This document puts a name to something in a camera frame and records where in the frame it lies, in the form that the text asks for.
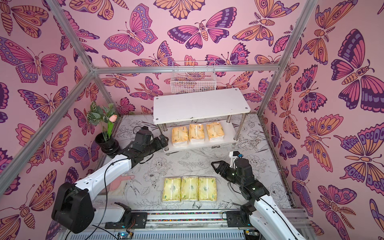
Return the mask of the orange tissue pack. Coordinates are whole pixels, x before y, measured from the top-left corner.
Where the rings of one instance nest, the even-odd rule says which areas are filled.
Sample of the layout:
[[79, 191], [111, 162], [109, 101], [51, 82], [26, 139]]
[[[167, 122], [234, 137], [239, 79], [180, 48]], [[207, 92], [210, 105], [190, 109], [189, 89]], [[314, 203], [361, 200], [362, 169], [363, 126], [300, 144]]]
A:
[[189, 142], [189, 131], [186, 126], [172, 128], [172, 144], [174, 147], [185, 146]]
[[191, 143], [202, 143], [205, 141], [204, 125], [190, 124], [189, 125], [189, 140]]
[[206, 128], [210, 141], [221, 140], [225, 137], [225, 132], [220, 122], [208, 123]]

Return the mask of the white two-tier shelf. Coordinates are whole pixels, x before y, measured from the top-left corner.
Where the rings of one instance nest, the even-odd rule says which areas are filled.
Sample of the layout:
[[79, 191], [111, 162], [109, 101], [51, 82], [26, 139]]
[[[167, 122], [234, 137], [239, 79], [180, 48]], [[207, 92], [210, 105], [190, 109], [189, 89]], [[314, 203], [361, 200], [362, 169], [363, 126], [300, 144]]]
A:
[[205, 140], [164, 148], [169, 155], [174, 152], [211, 147], [216, 145], [235, 145], [245, 121], [251, 111], [250, 106], [238, 88], [196, 92], [179, 95], [160, 96], [154, 99], [154, 124], [161, 132], [172, 138], [172, 128], [196, 123], [198, 120], [217, 120], [224, 129], [224, 137], [219, 140]]

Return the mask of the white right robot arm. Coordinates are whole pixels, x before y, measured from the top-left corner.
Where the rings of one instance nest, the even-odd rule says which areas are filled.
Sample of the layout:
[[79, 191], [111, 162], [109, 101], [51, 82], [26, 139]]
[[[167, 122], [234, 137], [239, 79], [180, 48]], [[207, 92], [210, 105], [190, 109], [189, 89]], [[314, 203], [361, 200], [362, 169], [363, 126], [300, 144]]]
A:
[[266, 240], [305, 239], [276, 205], [268, 189], [255, 178], [249, 160], [236, 158], [233, 166], [216, 161], [211, 166], [222, 178], [237, 185], [247, 200], [240, 210], [245, 224], [255, 227]]

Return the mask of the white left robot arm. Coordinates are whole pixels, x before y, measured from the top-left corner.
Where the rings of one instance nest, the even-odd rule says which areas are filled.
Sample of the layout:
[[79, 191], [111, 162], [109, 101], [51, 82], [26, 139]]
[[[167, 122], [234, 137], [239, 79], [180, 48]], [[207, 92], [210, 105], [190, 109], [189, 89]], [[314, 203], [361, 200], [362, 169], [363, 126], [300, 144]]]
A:
[[148, 127], [142, 127], [136, 132], [135, 139], [109, 163], [82, 180], [75, 183], [65, 182], [59, 187], [52, 220], [74, 234], [81, 233], [94, 224], [129, 227], [133, 222], [130, 207], [116, 202], [112, 207], [96, 208], [93, 206], [93, 200], [123, 173], [143, 164], [145, 157], [168, 145], [168, 137], [154, 137]]

